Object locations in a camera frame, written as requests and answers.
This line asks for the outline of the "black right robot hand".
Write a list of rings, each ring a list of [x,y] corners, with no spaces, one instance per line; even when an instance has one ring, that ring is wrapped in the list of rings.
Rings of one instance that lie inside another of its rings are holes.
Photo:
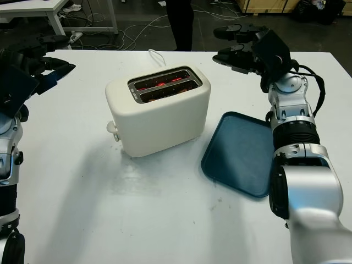
[[[214,29],[213,34],[217,39],[234,41],[235,44],[221,49],[212,57],[213,61],[230,67],[231,70],[243,74],[255,73],[261,77],[261,90],[269,92],[269,81],[264,63],[252,50],[252,46],[267,33],[265,26],[254,24],[235,24]]]

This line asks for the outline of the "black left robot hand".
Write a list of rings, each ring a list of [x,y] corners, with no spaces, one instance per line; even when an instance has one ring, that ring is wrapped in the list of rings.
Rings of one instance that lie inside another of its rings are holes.
[[[64,35],[31,36],[2,49],[1,66],[13,65],[34,77],[39,82],[34,93],[41,95],[75,69],[74,64],[46,56],[68,45],[69,37]]]

